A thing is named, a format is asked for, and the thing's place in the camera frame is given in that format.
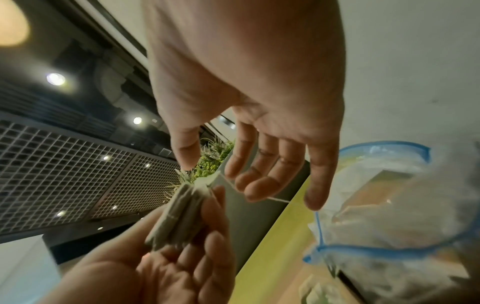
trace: ziplock bag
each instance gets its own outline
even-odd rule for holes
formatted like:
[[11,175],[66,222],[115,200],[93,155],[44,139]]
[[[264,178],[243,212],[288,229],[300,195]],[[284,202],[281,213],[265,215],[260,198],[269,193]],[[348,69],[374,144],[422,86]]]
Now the ziplock bag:
[[381,150],[335,175],[309,225],[318,245],[304,261],[341,270],[371,303],[471,298],[479,282],[480,145]]

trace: white string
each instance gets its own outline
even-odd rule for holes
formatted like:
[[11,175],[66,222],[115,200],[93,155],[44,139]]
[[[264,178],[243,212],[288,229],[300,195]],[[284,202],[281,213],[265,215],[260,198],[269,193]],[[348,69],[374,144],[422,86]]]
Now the white string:
[[[232,187],[233,190],[235,190],[235,185],[231,181],[229,181],[229,179],[227,179],[227,177],[225,177],[225,175],[223,175],[223,173],[220,172],[220,176],[223,177],[223,179],[230,185],[230,187]],[[290,203],[289,200],[276,198],[276,197],[267,197],[267,199],[271,199],[271,200],[274,200],[274,201],[277,201],[277,202],[282,202],[282,203],[287,203],[287,204]]]

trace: tea bag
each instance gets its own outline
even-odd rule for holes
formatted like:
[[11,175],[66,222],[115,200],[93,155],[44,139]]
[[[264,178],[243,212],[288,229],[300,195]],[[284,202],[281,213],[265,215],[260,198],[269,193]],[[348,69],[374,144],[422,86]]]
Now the tea bag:
[[218,174],[199,178],[194,184],[184,183],[178,188],[167,208],[146,237],[145,244],[152,251],[165,245],[185,248],[205,227],[201,209],[203,201],[211,197],[210,184]]

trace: skin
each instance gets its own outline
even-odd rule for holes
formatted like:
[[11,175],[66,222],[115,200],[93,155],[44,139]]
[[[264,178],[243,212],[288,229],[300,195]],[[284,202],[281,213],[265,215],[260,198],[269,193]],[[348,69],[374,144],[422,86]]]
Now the skin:
[[[280,192],[310,155],[307,206],[325,203],[337,166],[345,42],[336,0],[143,0],[150,79],[184,170],[199,126],[232,107],[225,175],[247,200]],[[254,143],[259,150],[241,173]]]
[[225,216],[225,189],[213,189],[201,216],[207,224],[182,251],[151,252],[145,238],[165,206],[85,256],[40,304],[226,304],[235,257]]

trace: lattice panel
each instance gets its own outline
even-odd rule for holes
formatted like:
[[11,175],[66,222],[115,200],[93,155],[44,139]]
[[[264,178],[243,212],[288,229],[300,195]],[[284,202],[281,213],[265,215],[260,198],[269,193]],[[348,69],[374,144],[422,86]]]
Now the lattice panel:
[[178,184],[176,163],[139,156],[93,214],[93,218],[152,210],[168,202],[169,187]]
[[131,157],[0,120],[0,234],[81,220]]

